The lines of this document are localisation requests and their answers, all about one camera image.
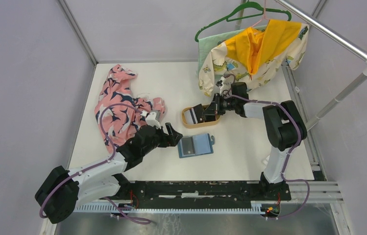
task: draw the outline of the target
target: yellow cloth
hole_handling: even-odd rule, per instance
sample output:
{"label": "yellow cloth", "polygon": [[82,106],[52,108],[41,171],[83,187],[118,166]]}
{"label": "yellow cloth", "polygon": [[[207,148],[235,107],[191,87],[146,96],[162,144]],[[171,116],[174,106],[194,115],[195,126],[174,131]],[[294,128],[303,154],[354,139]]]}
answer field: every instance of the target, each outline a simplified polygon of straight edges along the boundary
{"label": "yellow cloth", "polygon": [[302,24],[270,20],[264,32],[248,27],[225,41],[227,57],[239,61],[249,74],[256,74],[266,61],[281,54],[297,38]]}

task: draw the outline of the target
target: gray floor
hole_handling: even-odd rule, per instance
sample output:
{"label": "gray floor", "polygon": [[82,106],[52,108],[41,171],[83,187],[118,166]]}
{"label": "gray floor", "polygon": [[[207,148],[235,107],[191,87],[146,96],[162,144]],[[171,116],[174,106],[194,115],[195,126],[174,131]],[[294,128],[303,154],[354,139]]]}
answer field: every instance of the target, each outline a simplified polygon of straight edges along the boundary
{"label": "gray floor", "polygon": [[[297,205],[282,205],[282,214]],[[337,235],[328,204],[307,205],[291,217],[265,221],[259,215],[134,214],[151,219],[150,225],[110,218],[102,213],[73,213],[57,227],[57,235]]]}

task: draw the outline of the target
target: green hanger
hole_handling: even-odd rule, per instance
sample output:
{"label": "green hanger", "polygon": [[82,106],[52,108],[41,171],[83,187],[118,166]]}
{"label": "green hanger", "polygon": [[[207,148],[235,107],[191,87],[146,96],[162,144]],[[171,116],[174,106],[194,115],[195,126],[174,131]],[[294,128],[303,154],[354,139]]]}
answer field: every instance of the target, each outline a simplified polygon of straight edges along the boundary
{"label": "green hanger", "polygon": [[[235,15],[236,13],[238,13],[239,11],[241,10],[244,10],[246,8],[255,8],[259,11],[261,11],[261,13],[258,13],[258,14],[255,14],[255,15],[251,15],[251,16],[244,16],[244,17],[238,17],[238,18],[235,18],[235,19],[230,19],[230,17],[232,17],[233,15]],[[289,18],[287,19],[287,21],[290,21],[292,19],[292,14],[289,12],[289,11],[283,11],[283,10],[279,10],[279,9],[272,9],[272,8],[266,8],[266,11],[268,12],[277,12],[277,13],[283,13],[283,14],[286,14]],[[205,26],[203,28],[201,28],[195,35],[195,42],[199,42],[199,40],[197,39],[199,34],[204,31],[205,29],[209,28],[209,27],[212,27],[216,24],[218,24],[219,22],[222,22],[224,20],[226,20],[227,22],[231,22],[231,21],[237,21],[237,20],[241,20],[241,19],[246,19],[246,18],[251,18],[251,17],[255,17],[255,16],[261,16],[264,14],[264,8],[256,3],[256,2],[253,2],[253,1],[248,1],[244,4],[241,4],[239,5],[237,8],[235,8],[231,14],[215,21],[215,22],[212,22],[210,23],[208,26]]]}

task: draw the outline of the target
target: pink hanger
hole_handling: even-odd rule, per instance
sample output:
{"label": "pink hanger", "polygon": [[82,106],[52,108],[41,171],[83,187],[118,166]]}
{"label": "pink hanger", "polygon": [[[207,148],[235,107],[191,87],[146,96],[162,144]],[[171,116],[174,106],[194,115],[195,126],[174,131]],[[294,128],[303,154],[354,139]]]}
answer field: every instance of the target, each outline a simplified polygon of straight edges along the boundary
{"label": "pink hanger", "polygon": [[255,23],[255,24],[254,24],[253,26],[251,26],[251,27],[256,26],[259,22],[261,22],[261,21],[263,21],[263,20],[269,20],[269,19],[267,19],[267,14],[266,14],[266,5],[267,5],[267,0],[264,0],[263,16],[261,17],[261,19],[260,19],[257,23]]}

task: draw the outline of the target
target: cable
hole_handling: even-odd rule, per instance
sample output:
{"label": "cable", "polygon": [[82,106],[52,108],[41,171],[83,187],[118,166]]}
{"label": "cable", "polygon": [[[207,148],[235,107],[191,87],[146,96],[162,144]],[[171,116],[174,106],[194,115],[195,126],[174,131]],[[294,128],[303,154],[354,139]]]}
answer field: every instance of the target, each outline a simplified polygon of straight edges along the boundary
{"label": "cable", "polygon": [[296,129],[296,132],[297,132],[297,141],[289,149],[289,151],[287,152],[286,160],[284,161],[283,168],[281,169],[281,178],[284,181],[286,181],[286,182],[304,182],[306,184],[306,186],[307,186],[307,193],[306,193],[306,197],[304,198],[303,203],[300,205],[300,207],[297,210],[295,210],[294,212],[292,212],[290,214],[286,214],[286,215],[280,216],[278,218],[285,218],[285,217],[291,216],[293,214],[296,214],[297,212],[299,212],[299,211],[301,211],[303,209],[303,207],[306,204],[307,200],[309,200],[309,195],[310,195],[310,185],[309,185],[309,182],[307,182],[307,180],[304,180],[304,179],[288,180],[288,179],[286,179],[284,177],[284,173],[286,171],[286,167],[287,167],[287,163],[289,162],[290,155],[292,154],[293,150],[301,142],[301,134],[300,134],[300,130],[299,130],[298,125],[294,121],[293,117],[289,114],[289,112],[287,112],[287,110],[281,104],[279,104],[277,102],[273,102],[273,101],[261,101],[261,100],[256,100],[256,99],[245,99],[245,98],[242,98],[242,97],[240,97],[238,95],[234,95],[234,94],[225,97],[225,99],[228,99],[228,98],[231,98],[231,97],[235,97],[235,98],[238,98],[238,99],[241,99],[241,100],[244,100],[244,101],[247,101],[247,102],[252,102],[252,103],[276,105],[277,107],[279,107],[283,111],[284,114],[286,114],[286,116],[289,118],[290,122],[293,124],[294,128]]}
{"label": "cable", "polygon": [[125,107],[128,107],[128,108],[130,108],[130,109],[133,109],[134,111],[136,111],[137,113],[141,113],[142,111],[140,111],[140,110],[138,110],[138,109],[136,109],[135,107],[133,107],[133,106],[131,106],[131,105],[128,105],[128,104],[122,104],[122,103],[118,103],[118,104],[111,104],[111,105],[108,105],[102,112],[101,112],[101,114],[99,115],[99,126],[100,126],[100,128],[101,128],[101,131],[104,133],[104,135],[105,135],[105,137],[108,139],[108,142],[110,142],[110,144],[111,144],[111,146],[113,147],[113,153],[111,154],[111,156],[108,158],[108,159],[106,159],[106,160],[104,160],[104,161],[102,161],[102,162],[99,162],[99,163],[97,163],[97,164],[94,164],[94,165],[92,165],[92,166],[89,166],[89,167],[87,167],[87,168],[85,168],[85,169],[83,169],[83,170],[81,170],[81,171],[78,171],[78,172],[76,172],[76,173],[74,173],[74,174],[72,174],[72,175],[70,175],[68,178],[66,178],[65,180],[63,180],[62,182],[60,182],[55,188],[53,188],[53,190],[49,193],[49,195],[45,198],[45,200],[43,201],[43,203],[42,203],[42,205],[41,205],[41,208],[40,208],[40,210],[39,210],[39,216],[41,217],[41,218],[47,218],[48,216],[46,216],[46,215],[44,215],[43,214],[43,210],[45,209],[45,206],[46,206],[46,204],[48,203],[48,201],[49,201],[49,199],[55,194],[55,192],[61,187],[61,186],[63,186],[68,180],[70,180],[70,179],[72,179],[73,177],[75,177],[75,176],[78,176],[78,175],[81,175],[81,174],[83,174],[83,173],[85,173],[85,172],[87,172],[88,170],[91,170],[91,169],[93,169],[93,168],[95,168],[95,167],[97,167],[97,166],[100,166],[100,165],[103,165],[103,164],[105,164],[105,163],[109,163],[112,159],[114,159],[114,157],[115,157],[115,155],[116,155],[116,146],[114,145],[114,143],[113,143],[113,141],[110,139],[110,137],[108,136],[108,133],[106,133],[105,132],[105,130],[104,130],[104,127],[102,126],[102,117],[104,116],[104,114],[105,114],[105,112],[109,109],[109,108],[111,108],[111,107],[114,107],[114,106],[117,106],[117,105],[122,105],[122,106],[125,106]]}
{"label": "cable", "polygon": [[140,218],[140,217],[129,217],[127,214],[125,214],[113,201],[111,201],[111,199],[109,199],[108,197],[104,197],[105,200],[109,201],[119,212],[122,216],[124,216],[124,218],[136,223],[136,224],[142,224],[142,225],[147,225],[151,223],[151,220],[146,219],[146,218]]}

